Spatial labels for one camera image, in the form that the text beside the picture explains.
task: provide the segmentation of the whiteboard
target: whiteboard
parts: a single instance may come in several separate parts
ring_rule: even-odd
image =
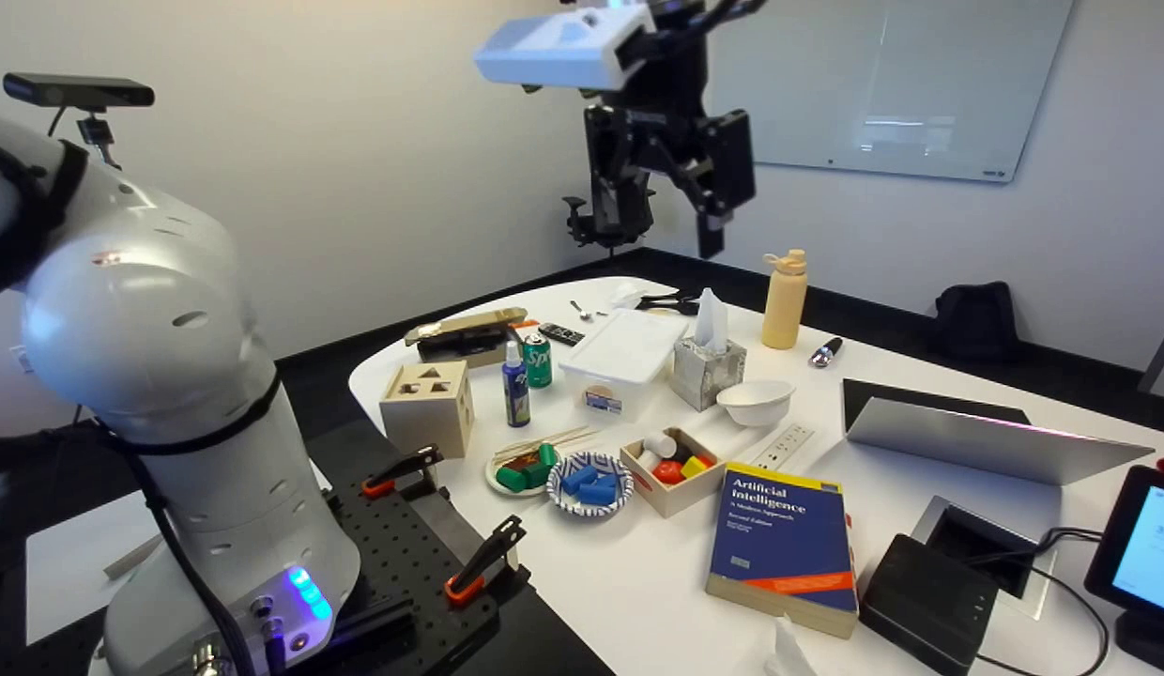
[[[759,167],[1010,184],[1072,0],[764,0],[709,41]]]

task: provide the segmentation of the robot camera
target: robot camera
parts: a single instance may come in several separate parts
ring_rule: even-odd
[[[136,78],[94,78],[94,75],[3,75],[6,96],[44,106],[44,108],[147,108],[155,106],[155,89]]]

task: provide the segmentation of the bowl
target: bowl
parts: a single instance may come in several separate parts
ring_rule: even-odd
[[[787,414],[793,394],[797,391],[781,378],[754,378],[721,391],[716,406],[742,427],[768,427]]]
[[[604,502],[583,502],[565,485],[579,478],[613,481],[616,493]],[[558,459],[547,474],[547,502],[558,507],[570,518],[608,518],[628,502],[632,474],[619,464],[619,459],[608,456],[570,456]]]

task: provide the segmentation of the overhead robot arm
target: overhead robot arm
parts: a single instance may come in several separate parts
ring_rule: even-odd
[[[723,223],[754,197],[752,121],[706,115],[706,35],[764,0],[659,0],[565,8],[514,18],[475,53],[490,81],[570,86],[590,96],[590,197],[570,203],[583,243],[632,243],[652,225],[651,173],[663,173],[699,215],[701,260],[723,247]]]

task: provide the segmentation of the pen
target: pen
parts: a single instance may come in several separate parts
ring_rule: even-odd
[[[842,352],[842,337],[831,337],[826,344],[818,344],[806,366],[810,369],[826,369],[832,357]]]
[[[583,322],[590,322],[590,311],[583,311],[583,305],[579,305],[579,302],[570,302],[570,309],[579,311],[579,319],[583,319]]]

